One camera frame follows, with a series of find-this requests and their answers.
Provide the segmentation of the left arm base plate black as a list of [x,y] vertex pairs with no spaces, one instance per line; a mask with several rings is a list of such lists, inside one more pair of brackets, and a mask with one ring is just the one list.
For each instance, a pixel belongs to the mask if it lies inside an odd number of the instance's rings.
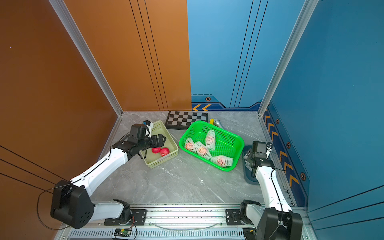
[[116,203],[122,204],[123,211],[116,219],[105,219],[105,226],[143,226],[145,224],[147,210],[132,210],[131,205],[122,200],[113,199]]

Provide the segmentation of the bare red apple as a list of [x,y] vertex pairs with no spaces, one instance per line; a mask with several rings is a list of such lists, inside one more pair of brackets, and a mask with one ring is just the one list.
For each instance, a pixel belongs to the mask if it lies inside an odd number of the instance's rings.
[[152,148],[152,153],[157,154],[161,152],[161,148]]
[[162,148],[160,153],[161,153],[161,156],[164,157],[170,153],[170,150],[168,148]]

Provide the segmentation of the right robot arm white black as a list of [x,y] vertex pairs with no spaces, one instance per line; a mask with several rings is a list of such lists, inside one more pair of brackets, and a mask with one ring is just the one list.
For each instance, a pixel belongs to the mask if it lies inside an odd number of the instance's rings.
[[251,176],[257,179],[264,198],[265,207],[259,202],[244,200],[240,206],[242,222],[256,227],[257,240],[300,240],[303,220],[294,213],[287,203],[277,180],[277,171],[273,161],[271,142],[254,141],[252,148],[244,155],[249,163]]

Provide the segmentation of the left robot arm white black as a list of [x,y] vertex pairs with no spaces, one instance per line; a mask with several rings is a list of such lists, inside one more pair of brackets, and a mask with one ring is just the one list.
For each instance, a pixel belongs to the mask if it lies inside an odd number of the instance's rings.
[[150,121],[132,125],[130,132],[113,144],[96,164],[70,181],[58,182],[53,188],[51,217],[75,229],[103,219],[111,219],[118,225],[131,224],[129,203],[117,199],[94,203],[91,196],[105,179],[140,152],[165,145],[167,137],[153,134],[153,126]]

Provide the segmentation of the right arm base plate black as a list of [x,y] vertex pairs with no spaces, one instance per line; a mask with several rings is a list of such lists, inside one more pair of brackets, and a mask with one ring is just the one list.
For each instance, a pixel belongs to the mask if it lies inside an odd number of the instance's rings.
[[228,226],[249,225],[243,220],[239,209],[226,209],[225,214],[226,214],[226,223]]

